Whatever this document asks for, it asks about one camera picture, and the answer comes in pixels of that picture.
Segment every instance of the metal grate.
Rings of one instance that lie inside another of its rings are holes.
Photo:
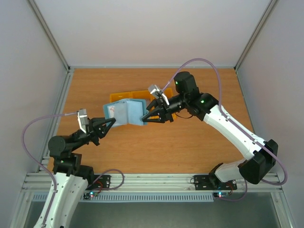
[[[33,201],[46,201],[46,192],[35,193]],[[212,193],[100,193],[81,202],[123,203],[123,202],[213,202]]]

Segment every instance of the black mounting plate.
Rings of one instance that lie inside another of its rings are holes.
[[[219,188],[213,187],[213,185],[209,181],[209,175],[207,175],[207,174],[206,175],[194,175],[191,180],[192,180],[192,183],[195,184],[195,190],[220,190],[220,191],[231,190],[230,186],[226,185],[225,183],[223,183]],[[230,180],[230,181],[228,181],[228,183],[230,183],[233,190],[238,189],[235,180],[232,180],[232,181]]]
[[[99,179],[99,182],[101,182],[103,184],[103,188],[109,188],[110,184],[111,184],[111,176],[110,175],[102,175]],[[92,190],[92,189],[98,189],[98,187],[100,186],[100,184],[98,183],[94,183],[92,184],[89,188],[87,188],[87,190]]]

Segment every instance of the orange plastic tray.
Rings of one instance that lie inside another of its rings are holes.
[[[173,91],[171,88],[167,88],[165,90],[165,95],[167,98],[173,97]],[[123,93],[115,93],[110,94],[110,103],[119,101],[121,99],[125,98],[132,98],[132,99],[145,99],[147,105],[154,99],[154,96],[152,96],[148,90],[141,90],[141,91],[131,91],[131,92],[123,92]]]

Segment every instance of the light blue fabric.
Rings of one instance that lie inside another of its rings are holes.
[[[103,106],[106,119],[114,117],[116,122],[113,127],[125,124],[146,125],[141,117],[148,113],[144,99],[122,99]]]

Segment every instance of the brown surface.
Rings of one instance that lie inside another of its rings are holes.
[[[195,76],[200,91],[218,99],[218,84],[212,69],[188,71]],[[91,118],[104,116],[103,105],[109,103],[110,93],[144,90],[151,84],[162,87],[174,72],[175,69],[76,69],[64,112],[86,108]],[[251,129],[234,70],[220,69],[219,72],[224,107]],[[186,111],[180,115],[189,116]],[[64,117],[57,134],[69,135],[78,128],[75,116]],[[220,162],[242,158],[226,138],[195,117],[178,118],[173,123],[112,128],[99,146],[91,143],[77,153],[82,154],[82,164],[93,166],[95,172],[115,168],[125,173],[209,172]]]

